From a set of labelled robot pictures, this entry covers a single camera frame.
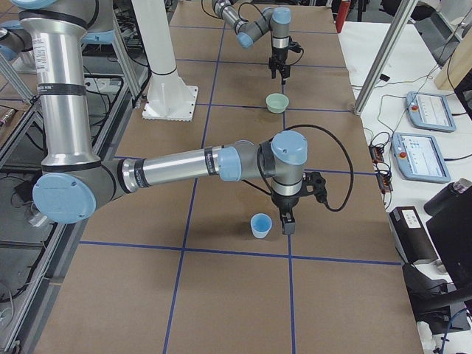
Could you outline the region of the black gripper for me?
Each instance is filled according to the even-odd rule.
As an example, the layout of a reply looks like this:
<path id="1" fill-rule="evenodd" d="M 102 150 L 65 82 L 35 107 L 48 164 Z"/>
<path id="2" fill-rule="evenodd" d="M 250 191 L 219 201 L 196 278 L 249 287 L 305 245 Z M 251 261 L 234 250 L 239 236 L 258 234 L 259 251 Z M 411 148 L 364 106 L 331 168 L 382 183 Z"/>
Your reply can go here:
<path id="1" fill-rule="evenodd" d="M 299 203 L 299 199 L 299 195 L 286 196 L 273 193 L 271 196 L 272 202 L 279 210 L 282 221 L 282 233 L 284 235 L 293 235 L 296 230 L 293 208 Z"/>
<path id="2" fill-rule="evenodd" d="M 291 75 L 291 67 L 286 63 L 288 58 L 288 47 L 276 48 L 271 50 L 268 66 L 271 70 L 271 78 L 275 79 L 277 71 L 282 72 L 282 85 L 284 86 Z"/>

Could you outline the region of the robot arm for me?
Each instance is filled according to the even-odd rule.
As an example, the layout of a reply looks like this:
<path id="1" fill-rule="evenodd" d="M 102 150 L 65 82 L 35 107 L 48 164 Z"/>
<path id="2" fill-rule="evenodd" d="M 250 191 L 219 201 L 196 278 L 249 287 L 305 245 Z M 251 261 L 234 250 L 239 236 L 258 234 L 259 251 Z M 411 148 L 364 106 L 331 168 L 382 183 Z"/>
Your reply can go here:
<path id="1" fill-rule="evenodd" d="M 248 49 L 261 39 L 266 33 L 271 35 L 271 57 L 268 59 L 268 67 L 271 77 L 276 73 L 281 76 L 281 84 L 285 85 L 290 77 L 291 64 L 287 64 L 288 51 L 300 52 L 295 49 L 296 43 L 291 40 L 289 34 L 291 24 L 291 10 L 287 7 L 265 8 L 260 11 L 260 17 L 255 21 L 243 19 L 235 9 L 236 1 L 212 1 L 214 14 L 224 20 L 235 32 L 238 43 Z"/>
<path id="2" fill-rule="evenodd" d="M 110 1 L 11 1 L 30 34 L 44 115 L 47 155 L 33 187 L 37 208 L 57 223 L 77 223 L 124 194 L 140 188 L 202 176 L 223 181 L 271 178 L 270 195 L 280 211 L 282 233 L 295 230 L 292 209 L 302 195 L 306 138 L 283 131 L 260 145 L 239 141 L 156 159 L 102 162 L 92 151 L 81 42 L 91 30 L 113 24 Z M 285 79 L 291 11 L 267 8 L 253 22 L 242 20 L 233 4 L 212 1 L 217 19 L 233 27 L 250 47 L 271 33 L 270 67 Z M 147 58 L 150 87 L 145 118 L 191 120 L 198 87 L 179 77 L 163 1 L 132 1 Z"/>

